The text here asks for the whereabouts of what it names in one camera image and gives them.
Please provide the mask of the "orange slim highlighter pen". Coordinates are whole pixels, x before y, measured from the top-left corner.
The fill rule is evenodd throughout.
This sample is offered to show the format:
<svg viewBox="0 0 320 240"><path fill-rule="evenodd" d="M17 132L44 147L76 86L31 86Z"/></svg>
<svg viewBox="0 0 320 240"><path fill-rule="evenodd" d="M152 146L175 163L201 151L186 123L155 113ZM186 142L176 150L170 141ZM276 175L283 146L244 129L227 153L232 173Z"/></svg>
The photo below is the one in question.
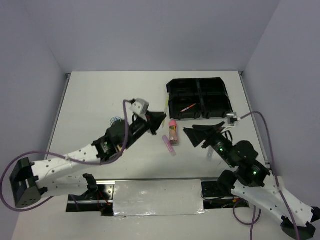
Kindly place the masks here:
<svg viewBox="0 0 320 240"><path fill-rule="evenodd" d="M186 108L182 109L180 112L181 112L181 113L184 113L184 112L188 111L189 109L191 109L191 108L195 107L196 105L197 105L197 103L194 103L194 104L192 104L192 105L190 105L190 106L188 106L188 107L186 107Z"/></svg>

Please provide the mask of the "yellow slim highlighter pen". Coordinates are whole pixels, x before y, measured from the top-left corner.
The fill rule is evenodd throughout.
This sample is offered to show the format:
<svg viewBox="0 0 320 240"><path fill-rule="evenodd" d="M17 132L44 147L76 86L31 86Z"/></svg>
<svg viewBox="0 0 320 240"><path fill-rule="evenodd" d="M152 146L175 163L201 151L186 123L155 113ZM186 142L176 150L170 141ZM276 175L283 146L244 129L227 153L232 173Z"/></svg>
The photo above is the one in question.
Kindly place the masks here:
<svg viewBox="0 0 320 240"><path fill-rule="evenodd" d="M170 93L167 92L167 97L165 100L165 107L164 107L164 114L167 115L168 112L168 107L169 107L169 100L170 100ZM165 127L165 121L166 121L166 117L164 118L164 120L162 121L161 127L164 128Z"/></svg>

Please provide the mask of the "purple highlighter marker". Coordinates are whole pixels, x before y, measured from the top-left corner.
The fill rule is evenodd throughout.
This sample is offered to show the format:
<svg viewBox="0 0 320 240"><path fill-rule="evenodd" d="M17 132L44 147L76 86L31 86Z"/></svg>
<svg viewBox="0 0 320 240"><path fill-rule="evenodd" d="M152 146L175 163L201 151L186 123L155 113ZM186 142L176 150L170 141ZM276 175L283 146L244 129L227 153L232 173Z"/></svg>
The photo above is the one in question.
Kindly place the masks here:
<svg viewBox="0 0 320 240"><path fill-rule="evenodd" d="M168 137L167 137L166 135L163 135L163 136L162 136L162 140L163 140L164 144L166 145L169 153L170 153L173 157L176 156L176 152L175 152L173 146L171 145Z"/></svg>

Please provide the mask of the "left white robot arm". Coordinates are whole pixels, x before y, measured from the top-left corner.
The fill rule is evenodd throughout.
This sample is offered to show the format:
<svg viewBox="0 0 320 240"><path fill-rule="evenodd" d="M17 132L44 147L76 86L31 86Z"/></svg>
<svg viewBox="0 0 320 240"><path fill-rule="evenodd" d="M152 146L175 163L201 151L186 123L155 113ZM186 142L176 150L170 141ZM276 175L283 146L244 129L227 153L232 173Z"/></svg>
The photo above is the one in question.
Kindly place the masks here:
<svg viewBox="0 0 320 240"><path fill-rule="evenodd" d="M25 212L42 198L68 195L71 190L88 200L95 198L98 187L93 175L72 175L88 167L114 163L145 133L155 136L166 116L164 112L134 113L132 124L126 118L118 120L105 135L82 149L65 155L52 153L51 159L34 162L26 155L20 156L9 176L14 206Z"/></svg>

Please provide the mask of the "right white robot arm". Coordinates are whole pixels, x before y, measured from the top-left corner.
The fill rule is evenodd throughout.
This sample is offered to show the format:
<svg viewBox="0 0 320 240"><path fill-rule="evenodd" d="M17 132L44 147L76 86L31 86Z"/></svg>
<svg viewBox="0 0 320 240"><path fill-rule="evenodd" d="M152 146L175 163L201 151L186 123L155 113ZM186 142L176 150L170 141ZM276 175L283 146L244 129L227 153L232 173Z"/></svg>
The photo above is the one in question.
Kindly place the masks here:
<svg viewBox="0 0 320 240"><path fill-rule="evenodd" d="M194 147L211 147L230 167L217 179L223 196L234 195L273 217L282 231L295 240L310 240L320 219L320 209L308 206L280 185L279 180L258 160L253 145L242 140L233 144L223 133L224 123L193 125L184 133Z"/></svg>

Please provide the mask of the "pink capped crayon tube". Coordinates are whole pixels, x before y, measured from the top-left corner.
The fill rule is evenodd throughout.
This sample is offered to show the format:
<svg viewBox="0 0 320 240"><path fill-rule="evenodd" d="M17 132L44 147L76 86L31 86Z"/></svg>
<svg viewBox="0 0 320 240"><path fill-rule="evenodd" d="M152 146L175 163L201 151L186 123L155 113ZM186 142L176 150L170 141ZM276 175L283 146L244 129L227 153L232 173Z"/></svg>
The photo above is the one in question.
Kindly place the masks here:
<svg viewBox="0 0 320 240"><path fill-rule="evenodd" d="M171 145L177 145L179 143L178 124L175 120L169 122L169 142Z"/></svg>

